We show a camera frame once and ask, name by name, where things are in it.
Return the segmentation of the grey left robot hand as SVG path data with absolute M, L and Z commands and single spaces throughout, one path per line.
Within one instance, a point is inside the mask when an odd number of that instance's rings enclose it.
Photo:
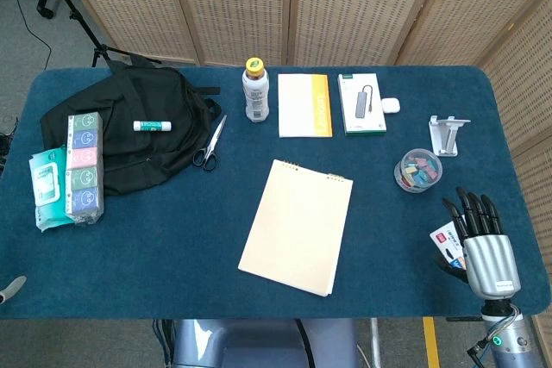
M 19 276 L 12 280 L 6 287 L 0 289 L 0 303 L 3 304 L 12 298 L 26 283 L 26 276 Z

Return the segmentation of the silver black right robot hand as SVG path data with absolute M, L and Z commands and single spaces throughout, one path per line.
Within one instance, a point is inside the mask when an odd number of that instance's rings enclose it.
M 437 266 L 450 276 L 468 284 L 472 292 L 486 301 L 512 299 L 521 289 L 517 263 L 510 238 L 492 200 L 461 187 L 456 189 L 462 209 L 444 198 L 458 236 L 465 266 L 456 267 L 448 259 L 435 258 Z

